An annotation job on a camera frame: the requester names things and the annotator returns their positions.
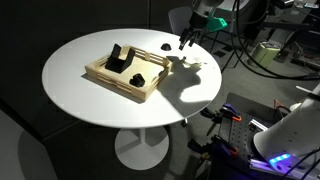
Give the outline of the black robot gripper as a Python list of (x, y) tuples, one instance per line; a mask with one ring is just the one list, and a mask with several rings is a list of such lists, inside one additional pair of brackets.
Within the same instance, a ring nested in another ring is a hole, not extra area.
[(179, 50), (183, 50), (186, 40), (189, 40), (189, 46), (195, 42), (195, 39), (199, 37), (200, 32), (206, 27), (208, 23), (208, 19), (205, 16), (201, 16), (196, 12), (192, 13), (192, 16), (189, 20), (189, 27), (185, 28), (179, 41)]

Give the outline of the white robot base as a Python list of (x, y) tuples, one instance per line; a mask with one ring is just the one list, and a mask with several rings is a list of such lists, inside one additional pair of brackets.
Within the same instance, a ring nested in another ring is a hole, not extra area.
[(273, 167), (320, 146), (320, 84), (279, 122), (254, 135), (258, 153)]

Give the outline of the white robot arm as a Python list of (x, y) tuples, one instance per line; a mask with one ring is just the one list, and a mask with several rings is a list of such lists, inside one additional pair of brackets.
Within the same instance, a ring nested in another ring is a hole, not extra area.
[(193, 12), (189, 20), (189, 27), (183, 30), (179, 39), (180, 50), (183, 50), (185, 45), (192, 46), (205, 29), (215, 32), (227, 26), (227, 22), (223, 18), (214, 16), (216, 8), (223, 2), (224, 0), (193, 0)]

